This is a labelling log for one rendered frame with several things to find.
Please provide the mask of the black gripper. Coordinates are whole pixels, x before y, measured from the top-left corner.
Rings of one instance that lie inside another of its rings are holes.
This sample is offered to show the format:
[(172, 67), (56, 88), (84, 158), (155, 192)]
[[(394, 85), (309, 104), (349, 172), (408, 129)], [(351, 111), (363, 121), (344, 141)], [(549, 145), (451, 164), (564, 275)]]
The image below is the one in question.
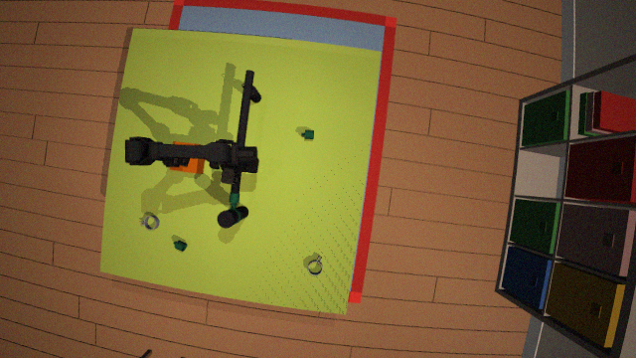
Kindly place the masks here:
[[(217, 162), (210, 162), (209, 165), (213, 169), (220, 169), (225, 164), (216, 164)], [(220, 165), (220, 167), (219, 167)], [(240, 168), (240, 172), (248, 172), (248, 173), (257, 173), (259, 166), (259, 158), (257, 158), (257, 162), (239, 162), (238, 165), (225, 165), (229, 168)], [(224, 168), (222, 167), (222, 170)]]

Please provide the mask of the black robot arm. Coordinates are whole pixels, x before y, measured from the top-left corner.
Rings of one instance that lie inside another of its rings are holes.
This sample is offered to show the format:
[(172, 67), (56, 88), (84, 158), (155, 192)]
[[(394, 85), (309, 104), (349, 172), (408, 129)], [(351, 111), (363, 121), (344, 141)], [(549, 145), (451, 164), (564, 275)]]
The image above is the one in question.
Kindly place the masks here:
[[(257, 158), (257, 146), (238, 147), (233, 140), (220, 139), (207, 145), (177, 145), (163, 144), (141, 136), (125, 139), (125, 162), (130, 165), (151, 165), (158, 160), (167, 168), (180, 168), (188, 166), (190, 159), (239, 165), (239, 162), (257, 162)], [(221, 182), (231, 185), (239, 183), (239, 169), (225, 165), (222, 166)]]

